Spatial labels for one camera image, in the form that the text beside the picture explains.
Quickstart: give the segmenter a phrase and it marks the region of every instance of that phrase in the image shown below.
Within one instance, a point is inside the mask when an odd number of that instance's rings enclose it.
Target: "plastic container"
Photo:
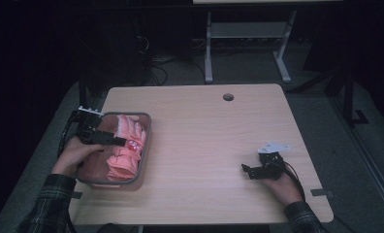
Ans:
[[[131,117],[134,121],[141,124],[146,131],[146,140],[144,142],[144,149],[141,153],[141,160],[138,164],[138,172],[135,177],[131,180],[126,181],[110,181],[107,179],[107,173],[110,168],[107,160],[112,156],[112,147],[105,146],[103,152],[93,152],[88,155],[83,161],[83,165],[77,171],[77,179],[82,183],[86,183],[92,188],[101,189],[119,189],[135,191],[138,190],[144,180],[145,164],[147,159],[147,151],[149,148],[149,141],[151,138],[151,118],[146,113],[104,113],[102,122],[98,129],[108,132],[114,132],[118,124],[118,115],[126,115]]]

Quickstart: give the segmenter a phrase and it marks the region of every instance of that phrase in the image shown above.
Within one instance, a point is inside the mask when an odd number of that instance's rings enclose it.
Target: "folded cloth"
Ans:
[[[115,137],[127,139],[124,147],[113,146],[113,155],[107,160],[110,181],[128,180],[138,172],[139,160],[144,149],[146,132],[142,126],[126,115],[118,115],[118,126]]]

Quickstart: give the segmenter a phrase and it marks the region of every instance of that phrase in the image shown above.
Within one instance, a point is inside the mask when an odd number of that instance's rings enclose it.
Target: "person's arm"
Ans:
[[[285,206],[284,214],[295,233],[328,232],[309,205],[302,199],[295,183],[286,175],[278,180],[264,179],[264,184],[272,191],[276,199]]]
[[[89,154],[101,150],[100,145],[84,145],[72,138],[47,176],[31,213],[19,225],[20,233],[65,232],[72,193],[77,183],[71,176]]]

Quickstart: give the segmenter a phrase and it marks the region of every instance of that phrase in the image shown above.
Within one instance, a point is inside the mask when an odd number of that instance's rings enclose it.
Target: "round cable hole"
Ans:
[[[223,95],[223,99],[225,101],[233,101],[235,98],[235,96],[233,94],[230,94],[230,93],[226,93]]]

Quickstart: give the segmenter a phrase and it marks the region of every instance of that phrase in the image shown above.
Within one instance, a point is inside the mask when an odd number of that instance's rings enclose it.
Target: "plaid shirt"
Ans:
[[[49,175],[35,207],[16,232],[65,232],[71,195],[76,183],[75,179],[67,176]]]
[[[69,204],[76,183],[75,179],[67,176],[49,175],[35,207],[16,232],[66,232]],[[295,202],[287,206],[285,215],[295,233],[327,232],[306,202]]]

